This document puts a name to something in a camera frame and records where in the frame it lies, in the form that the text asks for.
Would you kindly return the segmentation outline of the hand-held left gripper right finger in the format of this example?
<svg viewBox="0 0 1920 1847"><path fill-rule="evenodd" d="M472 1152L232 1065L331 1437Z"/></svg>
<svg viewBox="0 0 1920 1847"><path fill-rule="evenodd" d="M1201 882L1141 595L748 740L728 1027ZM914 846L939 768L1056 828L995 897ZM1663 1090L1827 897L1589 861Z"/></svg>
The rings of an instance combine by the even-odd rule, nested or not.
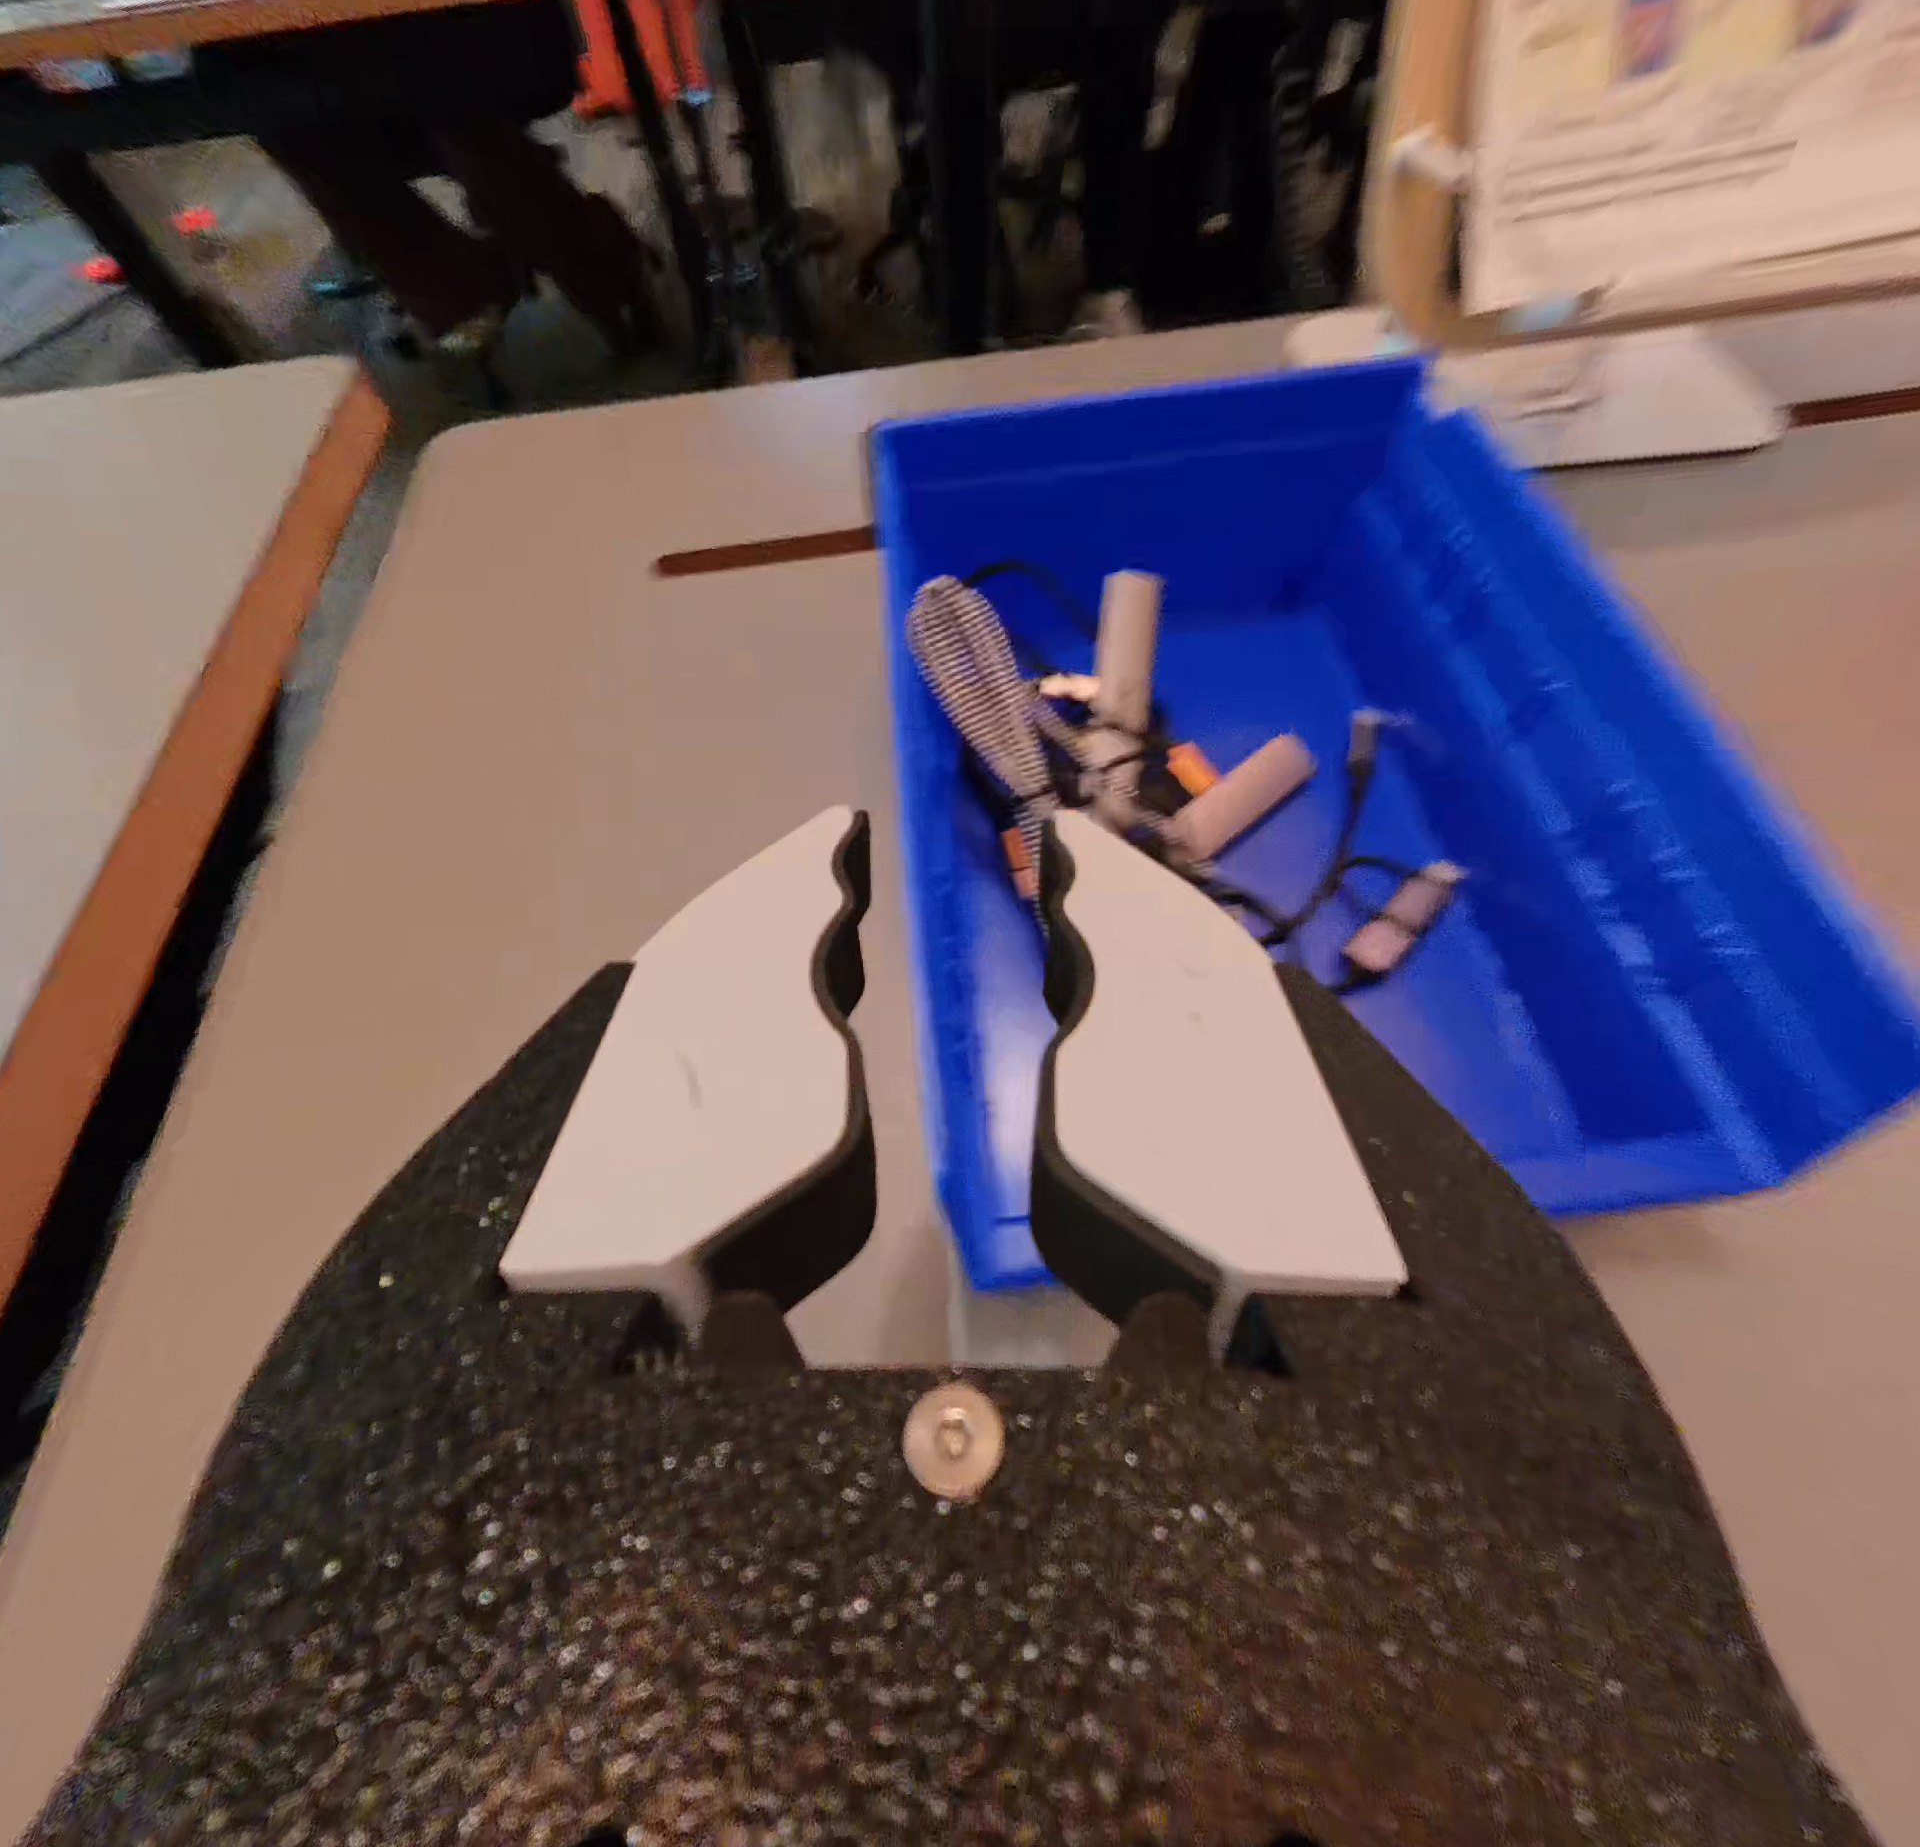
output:
<svg viewBox="0 0 1920 1847"><path fill-rule="evenodd" d="M1201 888L1071 808L1041 835L1029 1230L1125 1331L1189 1303L1227 1359L1252 1300L1413 1285L1276 964Z"/></svg>

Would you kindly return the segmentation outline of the grey table with wooden edge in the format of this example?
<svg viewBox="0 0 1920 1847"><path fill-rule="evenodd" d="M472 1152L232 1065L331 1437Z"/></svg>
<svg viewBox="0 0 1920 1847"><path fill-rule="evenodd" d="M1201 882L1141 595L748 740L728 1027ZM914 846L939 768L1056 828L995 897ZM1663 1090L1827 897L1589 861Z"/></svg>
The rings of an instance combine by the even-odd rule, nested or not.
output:
<svg viewBox="0 0 1920 1847"><path fill-rule="evenodd" d="M4 399L4 1293L386 444L351 358Z"/></svg>

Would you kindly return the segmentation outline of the white stand base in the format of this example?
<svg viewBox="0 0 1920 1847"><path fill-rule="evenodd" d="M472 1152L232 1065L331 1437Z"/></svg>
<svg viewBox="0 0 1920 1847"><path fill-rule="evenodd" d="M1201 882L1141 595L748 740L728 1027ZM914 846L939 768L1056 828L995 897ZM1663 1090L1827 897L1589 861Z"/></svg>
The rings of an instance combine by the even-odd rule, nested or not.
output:
<svg viewBox="0 0 1920 1847"><path fill-rule="evenodd" d="M1474 417L1530 471L1717 459L1766 452L1791 430L1776 393L1693 324L1586 332L1489 317L1431 340L1367 305L1286 329L1284 367L1386 358L1422 358L1429 405Z"/></svg>

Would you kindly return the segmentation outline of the paper sheet on wooden stand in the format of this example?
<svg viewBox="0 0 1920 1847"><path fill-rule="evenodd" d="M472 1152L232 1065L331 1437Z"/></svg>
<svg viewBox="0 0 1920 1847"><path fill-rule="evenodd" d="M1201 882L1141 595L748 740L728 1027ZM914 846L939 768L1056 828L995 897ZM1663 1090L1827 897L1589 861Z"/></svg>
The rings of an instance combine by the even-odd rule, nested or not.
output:
<svg viewBox="0 0 1920 1847"><path fill-rule="evenodd" d="M1358 277L1417 346L1489 353L1629 337L1888 310L1916 299L1916 243L1846 245L1774 271L1698 276L1648 299L1543 299L1473 313L1461 301L1466 195L1447 178L1474 137L1474 66L1486 0L1386 0L1379 90L1367 151Z"/></svg>

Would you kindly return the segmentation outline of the orange object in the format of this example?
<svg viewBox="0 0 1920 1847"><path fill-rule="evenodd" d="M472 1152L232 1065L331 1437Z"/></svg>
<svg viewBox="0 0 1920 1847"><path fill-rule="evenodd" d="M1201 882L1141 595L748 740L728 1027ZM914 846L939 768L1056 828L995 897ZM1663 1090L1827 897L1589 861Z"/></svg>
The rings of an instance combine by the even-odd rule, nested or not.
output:
<svg viewBox="0 0 1920 1847"><path fill-rule="evenodd" d="M676 92L708 92L698 40L698 0L622 0L631 15L634 47L654 97L668 107ZM568 0L582 40L571 112L584 122L631 112L631 90L614 41L608 0Z"/></svg>

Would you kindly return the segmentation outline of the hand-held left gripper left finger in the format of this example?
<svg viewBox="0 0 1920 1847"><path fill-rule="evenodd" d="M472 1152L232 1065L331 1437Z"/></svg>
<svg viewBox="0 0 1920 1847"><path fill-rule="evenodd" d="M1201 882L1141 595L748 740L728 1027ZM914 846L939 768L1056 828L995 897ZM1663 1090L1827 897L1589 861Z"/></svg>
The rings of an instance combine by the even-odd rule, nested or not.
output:
<svg viewBox="0 0 1920 1847"><path fill-rule="evenodd" d="M868 814L829 806L648 937L499 1259L512 1293L648 1293L698 1335L720 1299L790 1315L860 1255L868 901Z"/></svg>

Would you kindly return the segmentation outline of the printed instruction sheet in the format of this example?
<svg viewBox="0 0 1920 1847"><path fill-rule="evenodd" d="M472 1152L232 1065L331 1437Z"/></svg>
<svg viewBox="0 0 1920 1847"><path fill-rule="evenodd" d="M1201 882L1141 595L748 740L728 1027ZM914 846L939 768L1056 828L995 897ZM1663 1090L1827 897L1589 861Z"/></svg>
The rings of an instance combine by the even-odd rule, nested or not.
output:
<svg viewBox="0 0 1920 1847"><path fill-rule="evenodd" d="M1916 0L1481 0L1461 301L1916 243Z"/></svg>

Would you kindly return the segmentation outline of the small grey usb adapter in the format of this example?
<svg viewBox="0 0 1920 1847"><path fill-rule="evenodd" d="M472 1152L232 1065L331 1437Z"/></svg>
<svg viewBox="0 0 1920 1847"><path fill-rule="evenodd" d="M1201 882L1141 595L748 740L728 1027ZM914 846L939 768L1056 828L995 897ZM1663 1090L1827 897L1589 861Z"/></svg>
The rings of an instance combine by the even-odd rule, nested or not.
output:
<svg viewBox="0 0 1920 1847"><path fill-rule="evenodd" d="M1337 949L1342 985L1370 989L1392 979L1447 914L1466 876L1453 861L1422 867L1367 855L1349 861L1334 888L1353 912L1353 931Z"/></svg>

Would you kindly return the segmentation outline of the long grey usb adapter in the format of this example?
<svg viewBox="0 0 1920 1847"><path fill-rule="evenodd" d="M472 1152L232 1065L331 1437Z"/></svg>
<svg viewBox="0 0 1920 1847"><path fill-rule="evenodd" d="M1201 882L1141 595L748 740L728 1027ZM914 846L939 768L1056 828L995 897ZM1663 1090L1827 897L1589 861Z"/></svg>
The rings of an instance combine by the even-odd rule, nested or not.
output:
<svg viewBox="0 0 1920 1847"><path fill-rule="evenodd" d="M1093 716L1109 728L1142 734L1151 727L1159 615L1159 577L1142 570L1105 577L1093 635Z"/></svg>

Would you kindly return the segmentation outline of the blue plastic bin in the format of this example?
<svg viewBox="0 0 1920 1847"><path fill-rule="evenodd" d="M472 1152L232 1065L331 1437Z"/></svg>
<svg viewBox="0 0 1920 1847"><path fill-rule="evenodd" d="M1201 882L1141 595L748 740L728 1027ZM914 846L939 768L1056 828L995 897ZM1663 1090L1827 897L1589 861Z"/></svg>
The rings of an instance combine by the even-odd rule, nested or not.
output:
<svg viewBox="0 0 1920 1847"><path fill-rule="evenodd" d="M1317 779L1220 872L1274 912L1333 857L1350 712L1384 712L1358 887L1462 887L1353 1018L1549 1215L1776 1185L1916 1093L1916 979L1619 602L1552 500L1422 366L891 419L868 431L907 989L933 1183L970 1285L1041 1285L1024 1226L1051 1035L1041 931L903 639L914 591L1008 562L1011 646L1082 664L1109 571L1163 581L1155 705L1229 769Z"/></svg>

